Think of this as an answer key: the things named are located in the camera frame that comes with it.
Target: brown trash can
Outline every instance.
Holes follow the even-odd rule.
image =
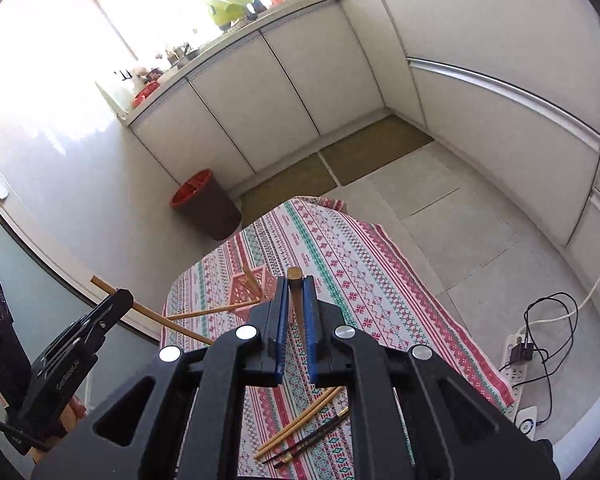
[[[230,236],[242,220],[242,213],[211,170],[202,170],[187,180],[173,195],[170,205],[213,240]]]

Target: red and white tablecloth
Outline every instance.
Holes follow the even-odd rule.
[[[266,265],[274,276],[289,267],[312,275],[318,298],[336,304],[347,324],[380,344],[407,350],[431,346],[494,405],[513,402],[510,387],[478,348],[424,287],[381,226],[341,212],[343,202],[295,197],[264,215],[186,272],[171,287],[166,316],[227,304],[231,278],[242,264]],[[181,320],[211,339],[244,322],[227,312]],[[185,350],[202,344],[172,330],[162,330],[161,344]],[[353,479],[350,426],[341,425],[327,439],[275,470],[252,458],[255,449],[304,410],[321,390],[308,383],[305,356],[295,326],[289,328],[285,377],[279,387],[248,388],[244,401],[239,474],[270,478]],[[346,405],[346,394],[288,439],[305,436]]]

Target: power strip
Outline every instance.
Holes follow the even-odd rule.
[[[520,341],[522,341],[522,338],[520,338],[520,341],[518,341],[518,338],[520,338],[520,336],[516,334],[511,334],[507,337],[507,340],[504,343],[504,351],[502,352],[502,362],[500,363],[501,368],[509,362],[509,357],[511,356],[511,349]],[[528,363],[516,363],[512,364],[507,368],[504,368],[504,370],[500,373],[507,381],[509,381],[509,384],[513,386],[514,384],[521,383],[525,380],[527,367]],[[514,422],[516,420],[516,413],[518,412],[518,408],[520,406],[520,399],[522,398],[522,388],[524,388],[524,386],[513,388],[513,398],[515,400],[513,404],[507,408],[507,411],[504,412],[505,416],[511,422]]]

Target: floor mat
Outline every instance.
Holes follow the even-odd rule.
[[[395,115],[320,150],[343,186],[382,168],[433,139]]]
[[[335,187],[336,183],[329,170],[318,154],[314,153],[248,190],[240,197],[242,226],[247,227],[254,220],[294,196],[321,196]]]

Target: black chopstick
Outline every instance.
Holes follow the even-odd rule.
[[[273,469],[281,468],[283,465],[286,465],[289,462],[291,462],[296,456],[304,453],[311,446],[314,446],[315,444],[320,442],[320,440],[324,436],[331,433],[331,431],[333,431],[348,416],[349,416],[349,407],[347,406],[346,408],[344,408],[344,410],[342,410],[336,416],[331,417],[327,422],[325,422],[323,425],[321,425],[320,428],[312,431],[306,437],[304,437],[303,439],[301,439],[298,442],[296,442],[295,444],[293,444],[293,446],[290,446],[287,449],[285,449],[284,451],[277,453],[277,455],[272,456],[268,460],[265,460],[265,462],[269,462],[270,460],[273,460],[281,455],[286,454],[286,456],[280,462],[277,462],[273,465]]]

